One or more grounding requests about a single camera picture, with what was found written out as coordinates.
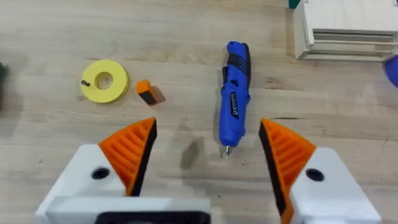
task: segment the green object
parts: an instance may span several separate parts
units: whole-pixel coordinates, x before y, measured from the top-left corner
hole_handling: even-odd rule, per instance
[[[299,4],[300,0],[289,0],[289,8],[295,9]]]

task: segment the yellow tape roll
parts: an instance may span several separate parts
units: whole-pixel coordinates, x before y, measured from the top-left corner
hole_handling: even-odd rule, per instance
[[[101,90],[98,88],[98,76],[109,73],[113,78],[112,85]],[[99,60],[89,65],[81,77],[81,91],[91,101],[110,103],[118,100],[129,89],[129,76],[124,68],[112,60]]]

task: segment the rotary tool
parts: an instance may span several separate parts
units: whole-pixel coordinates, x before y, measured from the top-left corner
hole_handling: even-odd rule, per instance
[[[246,132],[244,120],[250,102],[251,59],[245,43],[231,41],[226,49],[229,55],[227,66],[223,68],[219,139],[226,146],[226,158],[229,159],[232,147],[239,144]]]

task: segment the wood grain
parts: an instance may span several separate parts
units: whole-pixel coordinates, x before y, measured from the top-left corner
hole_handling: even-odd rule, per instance
[[[386,223],[398,223],[398,90],[379,63],[299,62],[280,0],[3,0],[0,223],[32,215],[78,146],[156,116],[143,195],[211,198],[214,223],[278,223],[261,117],[334,147]],[[217,137],[221,65],[231,39],[251,48],[247,135],[229,161]],[[131,88],[110,105],[80,92],[82,71],[116,60]],[[148,107],[135,82],[166,101]]]

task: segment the orange gripper pad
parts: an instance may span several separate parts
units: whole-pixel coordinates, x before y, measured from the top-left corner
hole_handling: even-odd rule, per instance
[[[156,94],[148,80],[142,80],[136,84],[137,94],[148,104],[154,105],[158,102]]]
[[[281,224],[289,224],[294,214],[289,199],[290,189],[316,147],[290,129],[264,118],[259,137],[266,154]]]
[[[99,143],[109,163],[126,186],[127,196],[139,196],[152,145],[156,119],[134,123]]]

